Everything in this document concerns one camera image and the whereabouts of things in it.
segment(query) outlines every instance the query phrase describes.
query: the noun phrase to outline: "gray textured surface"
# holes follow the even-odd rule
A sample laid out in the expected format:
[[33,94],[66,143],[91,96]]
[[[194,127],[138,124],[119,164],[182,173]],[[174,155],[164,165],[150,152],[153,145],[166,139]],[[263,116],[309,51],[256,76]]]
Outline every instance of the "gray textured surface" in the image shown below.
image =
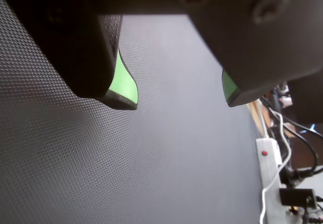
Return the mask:
[[73,95],[0,0],[0,223],[257,223],[257,135],[185,16],[126,16],[137,111]]

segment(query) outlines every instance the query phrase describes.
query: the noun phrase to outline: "green rubber pad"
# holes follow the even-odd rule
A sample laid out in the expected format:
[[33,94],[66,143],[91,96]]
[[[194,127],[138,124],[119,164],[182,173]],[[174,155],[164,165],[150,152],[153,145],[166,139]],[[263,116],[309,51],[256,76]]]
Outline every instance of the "green rubber pad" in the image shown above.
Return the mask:
[[226,101],[228,101],[228,99],[238,90],[237,85],[224,70],[222,74],[222,86]]
[[115,75],[109,90],[127,98],[135,104],[138,103],[138,88],[136,82],[124,66],[119,50],[117,54]]

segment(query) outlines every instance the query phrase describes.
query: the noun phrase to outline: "white power strip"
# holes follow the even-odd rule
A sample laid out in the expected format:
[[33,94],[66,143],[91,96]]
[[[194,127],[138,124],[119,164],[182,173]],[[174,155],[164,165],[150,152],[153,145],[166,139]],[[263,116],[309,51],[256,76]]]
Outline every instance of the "white power strip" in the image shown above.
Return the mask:
[[[277,141],[273,138],[258,138],[256,146],[262,185],[267,186],[274,178],[279,165],[282,164],[281,153]],[[282,206],[279,196],[281,186],[280,178],[277,178],[266,193],[267,224],[287,223],[287,208]]]

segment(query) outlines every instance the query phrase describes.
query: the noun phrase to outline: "white cable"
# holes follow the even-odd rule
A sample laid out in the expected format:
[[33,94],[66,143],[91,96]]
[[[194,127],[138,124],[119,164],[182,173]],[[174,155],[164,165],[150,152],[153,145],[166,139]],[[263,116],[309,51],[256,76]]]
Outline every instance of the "white cable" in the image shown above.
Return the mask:
[[267,126],[266,126],[266,123],[264,122],[261,106],[262,106],[262,103],[261,103],[260,99],[258,99],[257,100],[257,108],[258,108],[258,114],[260,116],[260,121],[261,121],[262,129],[263,129],[263,137],[269,138]]
[[290,160],[291,156],[292,156],[292,150],[285,138],[285,135],[284,135],[284,121],[283,121],[283,116],[282,114],[272,110],[271,108],[268,108],[273,114],[279,116],[280,118],[280,133],[281,133],[281,136],[282,136],[282,139],[286,145],[286,148],[287,148],[287,157],[286,159],[284,160],[284,162],[282,163],[282,165],[280,165],[280,167],[278,168],[273,180],[269,183],[269,185],[267,185],[265,188],[263,188],[262,192],[261,192],[261,198],[262,198],[262,211],[261,211],[261,214],[260,214],[260,218],[259,218],[259,224],[263,224],[263,218],[264,218],[264,215],[266,213],[266,202],[265,202],[265,194],[266,192],[272,187],[272,185],[274,184],[274,182],[276,181],[277,177],[279,176],[279,172],[285,167],[285,165],[288,163],[288,161]]

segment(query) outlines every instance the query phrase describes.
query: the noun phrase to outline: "dark gray mat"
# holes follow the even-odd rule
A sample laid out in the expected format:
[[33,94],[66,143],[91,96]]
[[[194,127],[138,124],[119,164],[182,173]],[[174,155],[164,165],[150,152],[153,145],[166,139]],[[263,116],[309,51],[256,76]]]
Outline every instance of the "dark gray mat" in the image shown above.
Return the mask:
[[0,36],[0,223],[257,223],[256,128],[185,16],[124,18],[137,111],[74,96],[4,0]]

